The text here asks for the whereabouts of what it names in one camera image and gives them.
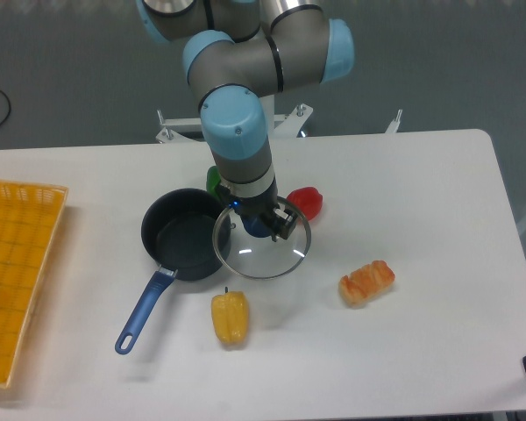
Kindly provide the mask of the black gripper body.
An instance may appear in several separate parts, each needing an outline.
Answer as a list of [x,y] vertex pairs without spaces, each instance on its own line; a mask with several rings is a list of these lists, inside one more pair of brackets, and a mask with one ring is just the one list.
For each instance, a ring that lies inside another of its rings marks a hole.
[[223,179],[220,184],[231,192],[229,207],[235,211],[250,228],[270,228],[275,208],[278,208],[276,180],[266,182],[260,179],[249,183],[236,183]]

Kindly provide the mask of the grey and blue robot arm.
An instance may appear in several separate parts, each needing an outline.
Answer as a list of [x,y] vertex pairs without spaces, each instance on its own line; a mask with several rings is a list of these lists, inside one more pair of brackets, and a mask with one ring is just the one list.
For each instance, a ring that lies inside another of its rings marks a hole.
[[217,194],[259,238],[287,239],[262,99],[348,75],[348,24],[317,1],[140,1],[156,39],[184,39],[182,67],[220,176]]

